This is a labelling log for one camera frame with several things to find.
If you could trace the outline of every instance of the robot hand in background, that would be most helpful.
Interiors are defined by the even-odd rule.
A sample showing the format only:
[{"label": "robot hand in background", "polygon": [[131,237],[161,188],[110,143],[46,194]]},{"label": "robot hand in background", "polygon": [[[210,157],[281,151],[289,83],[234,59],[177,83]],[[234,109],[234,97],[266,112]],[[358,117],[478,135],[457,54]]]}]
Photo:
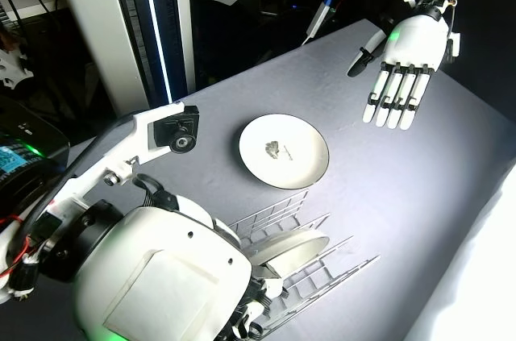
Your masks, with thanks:
[{"label": "robot hand in background", "polygon": [[[460,34],[453,33],[443,18],[449,6],[455,9],[457,0],[420,0],[417,4],[415,0],[403,1],[419,14],[401,21],[386,40],[381,71],[368,96],[363,120],[371,122],[377,112],[377,126],[387,124],[394,129],[399,125],[406,130],[414,121],[431,74],[437,71],[445,53],[452,58],[459,55]],[[367,62],[375,56],[374,51],[361,51],[360,59],[368,56]]]}]

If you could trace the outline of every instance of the dish rack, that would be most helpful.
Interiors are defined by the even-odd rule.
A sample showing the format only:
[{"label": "dish rack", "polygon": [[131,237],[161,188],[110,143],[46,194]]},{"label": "dish rack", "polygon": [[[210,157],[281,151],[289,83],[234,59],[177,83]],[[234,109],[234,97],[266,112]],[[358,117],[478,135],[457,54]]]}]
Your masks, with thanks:
[{"label": "dish rack", "polygon": [[[319,228],[330,217],[329,213],[305,223],[302,223],[298,217],[308,191],[308,189],[304,189],[290,198],[232,223],[229,227],[239,236],[242,248],[278,232]],[[331,257],[337,256],[339,250],[351,239],[352,236],[321,252],[303,269],[285,280],[284,286],[288,294],[282,294],[274,299],[268,314],[262,315],[257,320],[264,329],[262,338],[285,325],[324,295],[341,286],[347,279],[380,258],[380,256],[375,256],[367,259],[334,276],[335,273],[328,267],[332,263],[329,260]]]}]

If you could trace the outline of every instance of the plate rim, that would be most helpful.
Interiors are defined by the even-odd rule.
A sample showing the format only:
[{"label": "plate rim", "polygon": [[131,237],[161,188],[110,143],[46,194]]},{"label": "plate rim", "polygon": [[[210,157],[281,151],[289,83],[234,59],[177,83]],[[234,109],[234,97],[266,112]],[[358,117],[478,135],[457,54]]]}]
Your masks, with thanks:
[{"label": "plate rim", "polygon": [[[287,115],[289,117],[292,117],[292,118],[296,118],[296,119],[299,119],[300,121],[303,121],[304,123],[307,123],[308,125],[310,125],[315,131],[317,131],[317,133],[321,136],[322,138],[322,141],[324,142],[324,146],[326,147],[326,151],[327,151],[327,154],[328,154],[328,160],[327,160],[327,163],[326,163],[326,167],[324,169],[324,171],[322,171],[321,173],[321,176],[315,180],[314,182],[312,182],[311,184],[308,184],[308,185],[305,185],[305,186],[302,186],[301,188],[284,188],[284,187],[281,187],[281,186],[278,186],[278,185],[273,185],[273,184],[270,184],[268,183],[267,181],[264,181],[262,180],[261,178],[259,178],[255,173],[252,172],[252,170],[248,167],[248,165],[245,163],[245,160],[243,159],[242,157],[242,144],[241,144],[241,141],[242,141],[242,134],[243,132],[245,131],[245,129],[248,128],[248,126],[255,122],[257,119],[260,119],[260,118],[263,118],[263,117],[268,117],[268,116],[271,116],[271,115]],[[302,118],[299,118],[295,115],[291,115],[291,114],[286,114],[286,113],[271,113],[271,114],[263,114],[261,115],[260,117],[256,117],[254,118],[251,122],[249,122],[247,125],[245,125],[245,127],[243,128],[243,130],[240,132],[240,136],[239,136],[239,154],[240,154],[240,159],[242,160],[243,164],[245,165],[246,169],[255,177],[257,178],[259,181],[263,182],[264,184],[266,185],[269,185],[269,186],[272,186],[276,189],[282,189],[282,190],[300,190],[300,189],[306,189],[308,188],[309,186],[312,186],[314,184],[317,184],[317,182],[319,180],[321,180],[323,178],[323,176],[326,174],[327,170],[328,170],[328,167],[330,166],[330,148],[328,147],[328,142],[326,141],[326,139],[324,138],[324,136],[321,134],[321,132],[317,129],[317,127],[315,127],[314,125],[312,125],[310,122],[306,121],[305,119],[302,119]]]}]

